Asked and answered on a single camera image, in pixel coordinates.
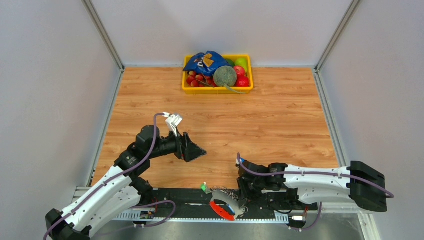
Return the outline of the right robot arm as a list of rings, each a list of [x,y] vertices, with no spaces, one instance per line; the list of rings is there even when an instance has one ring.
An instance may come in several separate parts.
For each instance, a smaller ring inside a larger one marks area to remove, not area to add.
[[[387,200],[394,198],[386,190],[384,174],[361,161],[338,168],[311,168],[286,163],[263,166],[240,158],[236,166],[239,190],[248,202],[276,193],[292,209],[303,204],[355,203],[363,210],[385,213]]]

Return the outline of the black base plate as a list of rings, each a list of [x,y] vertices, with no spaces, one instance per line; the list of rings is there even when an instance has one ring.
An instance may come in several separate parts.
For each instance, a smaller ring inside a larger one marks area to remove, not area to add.
[[[240,205],[244,213],[237,217],[238,220],[271,220],[275,219],[278,214],[288,215],[292,211],[316,211],[319,209],[318,203],[306,205],[298,201],[294,190],[260,193],[255,199],[246,200],[239,190],[227,188],[211,188],[209,193],[202,189],[155,188],[141,197],[139,205],[173,201],[176,204],[176,210],[171,216],[172,218],[223,219],[210,206],[215,191],[228,196]]]

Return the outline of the blue snack bag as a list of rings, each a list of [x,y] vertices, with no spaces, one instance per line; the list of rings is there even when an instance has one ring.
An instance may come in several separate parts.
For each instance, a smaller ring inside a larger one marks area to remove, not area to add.
[[[227,60],[215,51],[207,51],[206,53],[200,52],[194,56],[189,57],[185,63],[183,71],[194,71],[197,74],[205,76],[213,76],[216,70],[220,67],[231,66]]]

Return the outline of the green key tag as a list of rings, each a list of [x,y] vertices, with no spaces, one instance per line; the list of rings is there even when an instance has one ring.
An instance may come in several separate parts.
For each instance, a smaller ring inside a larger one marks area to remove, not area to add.
[[[212,189],[208,187],[206,182],[203,182],[200,185],[200,189],[205,193],[205,194],[211,194],[212,193]]]

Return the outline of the green melon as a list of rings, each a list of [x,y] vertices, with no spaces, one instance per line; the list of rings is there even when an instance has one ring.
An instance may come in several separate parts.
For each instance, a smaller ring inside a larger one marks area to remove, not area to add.
[[[219,67],[213,75],[213,81],[217,87],[224,87],[233,93],[245,94],[245,92],[233,89],[233,86],[235,86],[237,81],[237,74],[231,66]]]

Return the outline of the yellow plastic bin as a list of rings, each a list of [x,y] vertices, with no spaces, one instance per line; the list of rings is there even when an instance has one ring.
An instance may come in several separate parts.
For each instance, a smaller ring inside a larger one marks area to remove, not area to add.
[[[219,94],[248,94],[254,89],[254,80],[252,73],[252,62],[249,54],[223,54],[223,58],[231,59],[232,61],[236,61],[239,58],[245,59],[247,62],[247,71],[246,77],[249,79],[249,86],[247,87],[232,87],[232,90],[228,90],[225,87],[191,87],[187,83],[187,78],[189,74],[186,71],[182,72],[182,80],[181,80],[181,88],[188,95],[219,95]]]

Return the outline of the bunch of red fruits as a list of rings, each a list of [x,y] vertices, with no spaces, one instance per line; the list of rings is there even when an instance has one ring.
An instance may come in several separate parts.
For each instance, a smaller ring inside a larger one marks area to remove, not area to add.
[[[186,83],[188,84],[189,87],[193,87],[193,88],[217,87],[217,85],[215,84],[211,76],[205,76],[204,74],[196,73],[193,70],[187,72]]]

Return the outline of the green apple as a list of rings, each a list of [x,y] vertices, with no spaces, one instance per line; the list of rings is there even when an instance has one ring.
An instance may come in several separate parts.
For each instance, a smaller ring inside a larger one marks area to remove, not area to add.
[[[247,72],[249,70],[249,63],[245,57],[239,57],[234,61],[234,64],[239,67],[243,67],[244,71]]]

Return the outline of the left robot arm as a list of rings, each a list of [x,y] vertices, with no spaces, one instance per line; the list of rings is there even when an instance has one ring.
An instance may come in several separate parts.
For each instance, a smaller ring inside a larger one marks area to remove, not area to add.
[[[110,206],[106,212],[111,218],[117,210],[149,206],[153,201],[153,187],[141,174],[150,168],[151,159],[171,154],[189,163],[205,156],[207,151],[192,142],[186,132],[170,131],[163,137],[157,126],[144,126],[102,181],[63,210],[52,209],[47,213],[47,231],[43,238],[88,240],[95,232],[94,221],[105,219],[100,214],[102,207]]]

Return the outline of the red apple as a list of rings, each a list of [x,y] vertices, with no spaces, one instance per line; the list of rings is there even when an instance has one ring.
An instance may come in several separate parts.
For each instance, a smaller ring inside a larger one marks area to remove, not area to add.
[[[236,65],[233,67],[237,77],[245,77],[246,76],[246,70],[244,67]]]

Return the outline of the red tomato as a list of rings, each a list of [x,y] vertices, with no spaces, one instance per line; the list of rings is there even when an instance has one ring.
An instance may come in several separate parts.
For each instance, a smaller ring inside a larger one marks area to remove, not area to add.
[[[250,80],[247,76],[239,76],[234,85],[235,87],[247,88],[250,86]]]

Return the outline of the red handled key ring holder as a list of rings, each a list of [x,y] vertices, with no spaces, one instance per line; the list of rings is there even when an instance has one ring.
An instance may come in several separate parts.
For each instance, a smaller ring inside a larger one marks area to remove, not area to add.
[[[239,202],[235,193],[229,189],[215,188],[212,189],[211,194],[209,206],[224,220],[235,221],[243,217],[248,211],[247,208]]]

